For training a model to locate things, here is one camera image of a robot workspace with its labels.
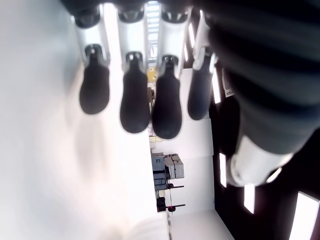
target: white cylindrical part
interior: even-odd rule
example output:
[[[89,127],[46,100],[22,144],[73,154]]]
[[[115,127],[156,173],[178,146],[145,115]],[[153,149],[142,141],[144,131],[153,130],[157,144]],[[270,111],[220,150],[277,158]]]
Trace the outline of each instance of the white cylindrical part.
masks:
[[[210,27],[206,24],[205,18],[201,17],[199,21],[198,31],[195,37],[195,43],[193,47],[193,58],[197,59],[201,47],[210,46],[209,34]]]
[[[244,135],[231,160],[231,177],[239,186],[264,184],[270,173],[287,164],[292,156],[293,153],[275,154],[263,150]]]
[[[183,66],[184,47],[186,41],[186,33],[191,11],[188,12],[187,19],[181,23],[171,23],[160,17],[159,34],[158,34],[158,52],[157,52],[157,70],[158,77],[164,74],[161,72],[163,56],[175,56],[179,59],[178,65],[174,70],[174,75],[179,79],[179,75]]]
[[[76,24],[75,17],[72,16],[71,20],[74,24],[75,33],[77,35],[79,47],[81,50],[81,56],[84,64],[87,63],[87,56],[85,53],[85,49],[87,46],[92,44],[98,44],[102,48],[102,55],[104,60],[109,65],[110,62],[110,53],[109,53],[109,46],[108,46],[108,38],[107,38],[107,31],[105,25],[105,13],[103,4],[99,5],[99,12],[100,12],[100,20],[99,22],[89,28],[82,28],[78,27]]]
[[[140,21],[127,23],[123,22],[117,14],[120,51],[122,58],[122,69],[126,71],[126,56],[130,52],[142,54],[143,72],[147,72],[147,52],[148,52],[148,19],[147,4],[144,8],[144,15]]]

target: black rubber fingertip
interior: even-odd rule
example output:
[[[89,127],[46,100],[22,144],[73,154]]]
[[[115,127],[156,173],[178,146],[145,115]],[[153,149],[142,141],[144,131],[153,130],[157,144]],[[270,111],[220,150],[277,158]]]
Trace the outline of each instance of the black rubber fingertip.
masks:
[[[89,115],[100,113],[108,105],[109,95],[109,69],[91,62],[84,70],[79,94],[83,112]]]
[[[180,81],[173,72],[166,71],[156,82],[152,125],[155,134],[162,139],[173,139],[181,129]]]
[[[132,134],[144,131],[150,121],[148,78],[138,65],[132,65],[123,76],[120,120],[123,128]]]
[[[211,57],[206,56],[201,69],[193,70],[187,109],[193,120],[201,120],[208,112],[212,94]]]

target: white wall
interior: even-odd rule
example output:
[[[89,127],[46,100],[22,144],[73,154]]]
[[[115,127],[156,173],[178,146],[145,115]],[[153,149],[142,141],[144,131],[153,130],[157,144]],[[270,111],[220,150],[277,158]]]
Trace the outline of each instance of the white wall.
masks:
[[[215,210],[174,215],[172,240],[234,240]]]
[[[182,188],[166,191],[166,205],[186,206],[177,207],[174,216],[201,212],[214,209],[214,168],[212,156],[184,158],[184,178],[172,179],[170,183]]]
[[[87,116],[59,0],[2,0],[0,32],[0,239],[118,240],[154,217],[148,133],[128,134],[119,121],[119,41],[110,41],[109,105]]]
[[[211,120],[185,120],[177,137],[151,144],[153,153],[179,154],[181,159],[195,159],[214,154]]]

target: robotic hand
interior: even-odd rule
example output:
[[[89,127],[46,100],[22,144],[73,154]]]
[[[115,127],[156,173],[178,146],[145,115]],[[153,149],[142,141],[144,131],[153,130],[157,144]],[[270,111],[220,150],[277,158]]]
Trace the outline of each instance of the robotic hand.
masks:
[[[109,101],[110,59],[100,0],[62,0],[76,28],[85,65],[80,105],[87,114]],[[130,133],[150,118],[147,99],[147,21],[144,0],[111,0],[118,10],[123,98],[120,120]],[[180,131],[180,72],[192,8],[203,11],[196,43],[188,113],[194,120],[211,103],[216,56],[240,105],[236,154],[228,161],[228,183],[266,183],[298,152],[320,125],[319,5],[282,1],[161,0],[158,79],[152,124],[156,134]],[[99,34],[98,40],[90,32]],[[137,41],[130,36],[139,33]]]

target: ceiling light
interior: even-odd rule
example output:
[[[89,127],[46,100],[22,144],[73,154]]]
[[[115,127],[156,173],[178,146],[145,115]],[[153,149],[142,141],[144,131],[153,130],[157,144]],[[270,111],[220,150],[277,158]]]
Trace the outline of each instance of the ceiling light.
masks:
[[[271,182],[273,182],[277,177],[278,175],[281,173],[282,171],[282,167],[279,167],[267,180],[266,180],[266,183],[269,184]]]
[[[147,6],[146,10],[149,12],[154,12],[154,11],[159,11],[159,6],[158,5],[153,5],[153,6]]]
[[[213,70],[213,75],[212,75],[212,87],[213,87],[214,102],[218,104],[221,102],[221,97],[220,97],[217,70],[215,68]]]
[[[298,192],[289,240],[310,240],[318,215],[319,200]]]
[[[227,173],[226,173],[226,155],[219,154],[220,161],[220,183],[225,188],[227,187]]]
[[[157,41],[158,40],[158,32],[151,32],[148,36],[149,41]]]
[[[184,45],[184,57],[185,57],[185,61],[188,61],[188,51],[187,51],[186,45]]]
[[[244,186],[244,206],[252,213],[255,212],[255,185]]]
[[[159,27],[159,23],[148,24],[148,28],[156,28],[156,27]]]
[[[159,17],[160,12],[147,12],[146,14],[148,17]]]
[[[148,19],[148,23],[152,24],[152,23],[159,23],[160,19],[159,18],[149,18]]]
[[[189,25],[189,35],[190,35],[191,47],[194,47],[194,45],[195,45],[195,34],[194,34],[194,29],[192,27],[192,23],[190,23],[190,25]]]
[[[157,32],[159,32],[159,28],[149,28],[148,32],[149,33],[157,33]]]

